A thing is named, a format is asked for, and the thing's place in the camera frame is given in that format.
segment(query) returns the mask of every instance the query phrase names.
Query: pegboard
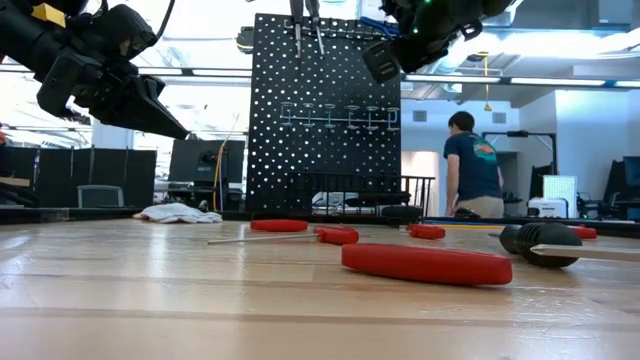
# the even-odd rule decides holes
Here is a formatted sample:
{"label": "pegboard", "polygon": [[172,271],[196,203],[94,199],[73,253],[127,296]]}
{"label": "pegboard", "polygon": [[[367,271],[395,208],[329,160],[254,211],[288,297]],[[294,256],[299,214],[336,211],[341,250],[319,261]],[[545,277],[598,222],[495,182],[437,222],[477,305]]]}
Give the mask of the pegboard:
{"label": "pegboard", "polygon": [[[290,19],[271,14],[255,19],[247,170],[251,212],[308,208],[311,199],[299,199],[298,208],[287,202],[288,179],[297,172],[400,175],[400,78],[379,84],[362,61],[362,51],[379,36],[352,20],[322,19],[322,56],[305,18],[298,59]],[[371,106],[377,110],[367,111]]]}

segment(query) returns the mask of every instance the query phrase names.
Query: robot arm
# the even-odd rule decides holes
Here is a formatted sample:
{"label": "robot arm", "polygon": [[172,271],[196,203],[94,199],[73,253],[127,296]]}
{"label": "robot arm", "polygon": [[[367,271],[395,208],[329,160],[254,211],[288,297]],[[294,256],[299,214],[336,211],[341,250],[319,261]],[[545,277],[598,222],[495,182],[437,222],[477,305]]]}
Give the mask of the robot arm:
{"label": "robot arm", "polygon": [[164,82],[130,62],[160,34],[126,5],[109,9],[103,0],[96,14],[81,14],[87,1],[0,0],[0,54],[34,72],[38,105],[53,116],[68,116],[74,96],[103,124],[184,139],[187,130],[158,100]]}
{"label": "robot arm", "polygon": [[481,19],[497,16],[521,0],[382,0],[381,10],[398,22],[399,36],[363,54],[373,77],[384,82],[447,56],[459,33],[466,40],[482,32]]}

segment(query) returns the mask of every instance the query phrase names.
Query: dark hair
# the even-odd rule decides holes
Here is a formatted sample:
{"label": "dark hair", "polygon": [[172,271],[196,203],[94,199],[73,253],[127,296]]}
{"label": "dark hair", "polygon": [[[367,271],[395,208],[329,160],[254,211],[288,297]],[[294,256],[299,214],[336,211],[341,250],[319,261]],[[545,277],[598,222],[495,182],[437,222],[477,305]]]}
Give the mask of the dark hair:
{"label": "dark hair", "polygon": [[455,125],[462,131],[473,131],[475,124],[476,121],[473,119],[473,115],[466,111],[458,111],[449,119],[449,127]]}

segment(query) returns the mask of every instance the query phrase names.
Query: khaki pants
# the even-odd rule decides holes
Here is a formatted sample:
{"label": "khaki pants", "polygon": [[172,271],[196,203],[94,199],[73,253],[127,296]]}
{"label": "khaki pants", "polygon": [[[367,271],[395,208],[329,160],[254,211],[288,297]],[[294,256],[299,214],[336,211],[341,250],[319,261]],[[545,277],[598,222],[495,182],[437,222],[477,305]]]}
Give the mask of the khaki pants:
{"label": "khaki pants", "polygon": [[476,199],[459,201],[458,207],[473,210],[481,218],[502,219],[504,215],[504,201],[501,198],[483,196]]}

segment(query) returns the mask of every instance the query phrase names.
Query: screwdriver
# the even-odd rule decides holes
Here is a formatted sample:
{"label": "screwdriver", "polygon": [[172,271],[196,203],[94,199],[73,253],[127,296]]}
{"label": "screwdriver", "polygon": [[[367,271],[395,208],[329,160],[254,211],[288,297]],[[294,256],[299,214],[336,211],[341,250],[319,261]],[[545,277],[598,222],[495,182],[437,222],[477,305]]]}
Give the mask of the screwdriver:
{"label": "screwdriver", "polygon": [[322,36],[320,34],[320,3],[318,0],[305,0],[305,6],[311,17],[311,26],[316,29],[316,36],[318,37],[318,47],[320,48],[320,55],[324,56],[324,46],[322,45]]}
{"label": "screwdriver", "polygon": [[293,18],[293,26],[295,27],[297,58],[302,58],[302,16],[304,14],[303,0],[289,0],[291,5],[291,17]]}

